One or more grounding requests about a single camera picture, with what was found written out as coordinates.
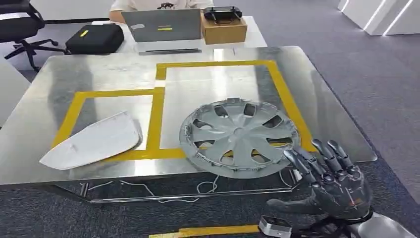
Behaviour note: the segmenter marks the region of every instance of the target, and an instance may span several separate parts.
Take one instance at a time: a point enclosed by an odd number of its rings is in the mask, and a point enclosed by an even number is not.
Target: stainless steel tabletop
[[[156,63],[263,59],[277,62],[314,138],[337,140],[355,162],[376,160],[371,147],[299,47],[218,49],[151,56],[54,56],[48,59],[0,130],[0,184],[152,178],[200,172],[186,159],[101,161],[68,171],[51,169],[39,160],[50,149],[75,92],[152,89],[158,84]],[[169,68],[163,86],[161,148],[179,147],[182,121],[203,104],[240,97],[266,101],[284,110],[263,65]],[[143,136],[147,137],[151,108],[151,96],[87,99],[72,133],[127,110],[140,122]]]

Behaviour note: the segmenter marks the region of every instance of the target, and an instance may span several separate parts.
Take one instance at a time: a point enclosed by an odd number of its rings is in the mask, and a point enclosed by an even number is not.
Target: cardboard box
[[[243,19],[236,19],[230,24],[216,24],[201,14],[201,31],[207,45],[244,42],[247,28]]]

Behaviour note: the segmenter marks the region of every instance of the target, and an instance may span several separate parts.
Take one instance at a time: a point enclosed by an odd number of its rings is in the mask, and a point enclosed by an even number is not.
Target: laptop lid
[[[201,39],[200,9],[123,11],[136,42]]]

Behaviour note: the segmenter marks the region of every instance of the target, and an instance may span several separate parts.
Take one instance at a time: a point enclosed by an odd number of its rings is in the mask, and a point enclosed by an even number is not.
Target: white cable
[[[278,172],[278,174],[280,175],[280,179],[281,179],[281,181],[286,185],[286,186],[288,186],[288,187],[292,187],[290,184],[288,184],[288,183],[286,183],[285,181],[284,181],[284,179],[283,179],[283,176],[281,175],[281,171],[279,171]]]
[[[88,189],[88,191],[90,191],[90,190],[92,190],[92,189],[95,189],[95,188],[97,188],[97,187],[102,187],[102,186],[105,186],[105,185],[111,184],[111,183],[113,183],[113,182],[114,182],[114,181],[109,181],[109,182],[106,182],[106,183],[102,183],[102,184],[99,184],[99,185],[96,185],[96,186],[90,187],[90,188]]]
[[[211,189],[211,190],[209,190],[209,191],[207,191],[206,193],[211,193],[211,192],[214,192],[216,189],[217,189],[217,184],[216,184],[216,182],[217,182],[217,179],[219,178],[219,175],[216,177],[216,179],[214,179],[214,181],[213,182],[210,182],[210,181],[205,181],[205,182],[201,182],[201,183],[199,183],[198,185],[197,185],[197,192],[198,193],[202,193],[201,191],[200,191],[200,186],[201,185],[203,185],[203,184],[205,184],[205,183],[211,183],[211,184],[213,184],[213,189]],[[147,185],[145,185],[144,183],[130,183],[130,182],[126,182],[126,181],[122,181],[122,180],[120,180],[120,182],[122,183],[122,184],[128,184],[128,185],[134,185],[134,186],[136,186],[136,185],[140,185],[140,186],[143,186],[143,187],[145,187],[145,189],[152,195],[152,196],[156,196],[150,189],[149,189],[149,187],[147,187]],[[198,201],[199,200],[199,198],[196,198],[196,199],[194,199],[194,200],[184,200],[184,199],[170,199],[170,200],[158,200],[158,202],[159,203],[167,203],[167,202],[174,202],[174,201],[179,201],[179,202],[189,202],[189,203],[193,203],[193,202],[196,202],[196,201]]]

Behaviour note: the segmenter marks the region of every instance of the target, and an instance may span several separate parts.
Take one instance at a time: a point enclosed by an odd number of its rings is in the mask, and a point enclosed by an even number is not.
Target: robotic hand
[[[336,226],[342,224],[347,236],[352,233],[358,238],[415,238],[399,223],[373,212],[370,206],[372,191],[364,174],[358,166],[353,165],[337,142],[330,140],[327,143],[334,154],[317,139],[312,140],[312,144],[322,155],[329,171],[300,147],[285,151],[287,159],[310,184],[312,194],[301,201],[271,199],[267,202],[270,207],[283,213],[328,214],[326,223]]]
[[[344,150],[333,140],[328,142],[333,155],[319,140],[313,145],[323,156],[330,172],[302,148],[285,151],[284,155],[309,182],[312,195],[305,200],[285,202],[271,199],[269,206],[284,213],[324,214],[339,219],[361,219],[369,214],[372,192],[359,167],[354,166]]]

